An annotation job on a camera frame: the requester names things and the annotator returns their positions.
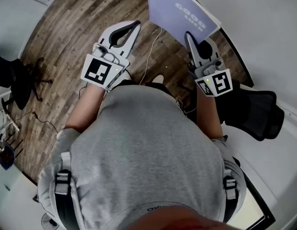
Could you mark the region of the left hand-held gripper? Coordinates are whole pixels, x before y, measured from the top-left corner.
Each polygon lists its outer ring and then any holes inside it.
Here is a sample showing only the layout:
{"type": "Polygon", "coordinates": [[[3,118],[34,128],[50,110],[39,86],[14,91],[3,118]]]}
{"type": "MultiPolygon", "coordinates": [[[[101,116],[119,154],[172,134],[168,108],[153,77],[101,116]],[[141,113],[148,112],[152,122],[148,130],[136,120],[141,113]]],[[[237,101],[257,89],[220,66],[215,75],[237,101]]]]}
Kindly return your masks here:
{"type": "Polygon", "coordinates": [[[140,21],[124,21],[104,30],[99,43],[87,54],[81,79],[103,89],[112,89],[129,66],[127,59],[141,30],[140,21]]]}

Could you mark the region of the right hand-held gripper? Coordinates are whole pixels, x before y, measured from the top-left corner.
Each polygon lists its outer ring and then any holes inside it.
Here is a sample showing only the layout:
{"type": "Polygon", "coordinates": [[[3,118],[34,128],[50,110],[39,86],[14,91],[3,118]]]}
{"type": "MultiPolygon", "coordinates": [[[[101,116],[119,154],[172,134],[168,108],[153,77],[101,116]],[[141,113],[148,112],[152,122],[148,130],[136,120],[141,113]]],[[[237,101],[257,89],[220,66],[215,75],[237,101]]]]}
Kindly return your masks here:
{"type": "Polygon", "coordinates": [[[206,97],[218,97],[233,90],[230,70],[219,56],[216,43],[208,37],[199,45],[190,32],[186,32],[185,45],[193,65],[201,65],[201,59],[210,60],[200,67],[191,66],[190,74],[206,97]]]}

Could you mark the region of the purple spiral notebook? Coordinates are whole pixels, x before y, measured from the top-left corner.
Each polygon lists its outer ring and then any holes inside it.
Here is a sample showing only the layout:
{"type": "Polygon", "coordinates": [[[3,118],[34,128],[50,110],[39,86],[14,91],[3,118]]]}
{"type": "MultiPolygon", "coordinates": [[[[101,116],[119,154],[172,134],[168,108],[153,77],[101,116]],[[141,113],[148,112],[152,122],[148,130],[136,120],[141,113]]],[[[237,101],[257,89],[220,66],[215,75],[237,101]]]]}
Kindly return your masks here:
{"type": "Polygon", "coordinates": [[[221,22],[197,0],[148,0],[148,4],[150,21],[183,46],[186,46],[186,32],[201,43],[221,26],[221,22]]]}

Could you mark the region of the person's right forearm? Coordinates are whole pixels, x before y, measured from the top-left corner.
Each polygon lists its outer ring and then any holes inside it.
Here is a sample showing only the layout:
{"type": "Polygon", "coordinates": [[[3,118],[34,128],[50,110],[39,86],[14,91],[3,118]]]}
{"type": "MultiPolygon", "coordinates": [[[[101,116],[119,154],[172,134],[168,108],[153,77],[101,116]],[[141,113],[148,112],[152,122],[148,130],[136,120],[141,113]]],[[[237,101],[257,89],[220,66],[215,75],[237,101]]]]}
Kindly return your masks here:
{"type": "Polygon", "coordinates": [[[196,86],[196,121],[197,126],[210,139],[223,136],[214,97],[206,97],[199,86],[196,86]]]}

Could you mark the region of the person's left forearm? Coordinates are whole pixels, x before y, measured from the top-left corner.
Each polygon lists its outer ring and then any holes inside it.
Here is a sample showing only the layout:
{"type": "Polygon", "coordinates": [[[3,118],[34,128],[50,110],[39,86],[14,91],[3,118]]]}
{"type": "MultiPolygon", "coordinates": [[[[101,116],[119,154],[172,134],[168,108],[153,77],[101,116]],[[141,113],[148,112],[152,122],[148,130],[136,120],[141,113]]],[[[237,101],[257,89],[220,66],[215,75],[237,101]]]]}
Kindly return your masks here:
{"type": "Polygon", "coordinates": [[[104,95],[105,89],[89,84],[68,117],[65,128],[80,133],[85,131],[96,120],[104,95]]]}

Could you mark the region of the person's white left shoe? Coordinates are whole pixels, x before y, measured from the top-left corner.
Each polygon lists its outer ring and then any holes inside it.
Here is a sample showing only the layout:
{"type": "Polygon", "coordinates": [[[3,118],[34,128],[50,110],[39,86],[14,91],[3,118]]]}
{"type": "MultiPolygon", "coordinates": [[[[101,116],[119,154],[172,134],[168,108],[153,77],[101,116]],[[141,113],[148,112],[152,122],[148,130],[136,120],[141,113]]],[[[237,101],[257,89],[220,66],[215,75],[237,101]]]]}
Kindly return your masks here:
{"type": "Polygon", "coordinates": [[[119,85],[123,80],[131,80],[131,75],[129,74],[128,70],[125,70],[108,88],[108,91],[111,91],[114,87],[119,85]]]}

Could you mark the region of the person's black trousers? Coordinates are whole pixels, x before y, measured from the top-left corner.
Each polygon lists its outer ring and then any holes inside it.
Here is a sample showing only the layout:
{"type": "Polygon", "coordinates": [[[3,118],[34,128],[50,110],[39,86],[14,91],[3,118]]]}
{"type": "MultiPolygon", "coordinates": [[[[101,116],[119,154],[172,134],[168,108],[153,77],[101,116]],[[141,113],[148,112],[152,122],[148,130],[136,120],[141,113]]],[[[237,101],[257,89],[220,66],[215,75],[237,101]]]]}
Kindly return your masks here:
{"type": "Polygon", "coordinates": [[[124,94],[124,97],[135,97],[139,100],[155,98],[155,94],[158,98],[166,94],[175,98],[162,82],[151,81],[138,87],[138,84],[135,81],[124,79],[114,86],[113,90],[116,88],[119,88],[119,93],[124,94]]]}

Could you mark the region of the black office chair with headrest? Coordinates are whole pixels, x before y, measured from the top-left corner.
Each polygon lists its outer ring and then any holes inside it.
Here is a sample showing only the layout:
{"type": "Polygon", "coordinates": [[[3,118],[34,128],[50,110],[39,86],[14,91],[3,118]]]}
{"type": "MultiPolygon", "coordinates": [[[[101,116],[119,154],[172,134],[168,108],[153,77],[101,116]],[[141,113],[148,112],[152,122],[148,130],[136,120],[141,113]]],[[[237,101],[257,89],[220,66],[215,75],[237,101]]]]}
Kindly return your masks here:
{"type": "Polygon", "coordinates": [[[285,118],[276,100],[272,91],[235,88],[216,97],[217,112],[221,123],[240,129],[257,141],[275,139],[285,118]]]}

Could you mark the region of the grey sweatshirt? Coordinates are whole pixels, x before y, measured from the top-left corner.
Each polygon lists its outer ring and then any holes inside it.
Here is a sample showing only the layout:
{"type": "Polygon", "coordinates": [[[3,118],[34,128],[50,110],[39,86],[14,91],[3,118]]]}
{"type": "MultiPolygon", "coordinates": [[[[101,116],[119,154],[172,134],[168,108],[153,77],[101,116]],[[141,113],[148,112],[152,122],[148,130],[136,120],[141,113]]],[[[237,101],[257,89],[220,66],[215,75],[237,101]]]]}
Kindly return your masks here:
{"type": "Polygon", "coordinates": [[[66,229],[126,230],[160,207],[182,206],[223,221],[246,196],[241,168],[224,140],[208,138],[169,95],[105,97],[82,133],[63,129],[37,194],[45,212],[66,229]]]}

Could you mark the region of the black swivel chair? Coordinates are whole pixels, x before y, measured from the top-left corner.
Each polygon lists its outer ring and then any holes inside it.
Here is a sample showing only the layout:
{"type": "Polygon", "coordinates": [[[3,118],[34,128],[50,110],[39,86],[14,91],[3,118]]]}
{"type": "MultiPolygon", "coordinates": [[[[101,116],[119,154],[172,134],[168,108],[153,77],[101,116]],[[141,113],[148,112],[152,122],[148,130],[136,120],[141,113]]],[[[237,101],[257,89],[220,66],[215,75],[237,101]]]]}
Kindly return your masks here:
{"type": "Polygon", "coordinates": [[[43,99],[37,94],[36,83],[52,84],[52,80],[37,79],[38,67],[44,58],[39,58],[34,66],[24,65],[20,59],[13,61],[5,60],[0,56],[0,87],[10,88],[12,97],[5,101],[1,100],[4,112],[7,114],[7,106],[15,102],[20,110],[27,105],[31,93],[34,93],[37,100],[42,102],[43,99]]]}

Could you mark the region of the person's chin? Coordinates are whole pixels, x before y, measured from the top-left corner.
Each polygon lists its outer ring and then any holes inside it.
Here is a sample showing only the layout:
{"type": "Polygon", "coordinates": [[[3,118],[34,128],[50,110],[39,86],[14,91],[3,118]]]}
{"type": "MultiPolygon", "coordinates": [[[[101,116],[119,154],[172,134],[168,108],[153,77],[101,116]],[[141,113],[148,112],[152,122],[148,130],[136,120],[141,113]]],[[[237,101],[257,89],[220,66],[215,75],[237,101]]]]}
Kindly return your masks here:
{"type": "Polygon", "coordinates": [[[130,225],[126,230],[240,230],[223,222],[201,216],[194,210],[170,206],[151,211],[130,225]]]}

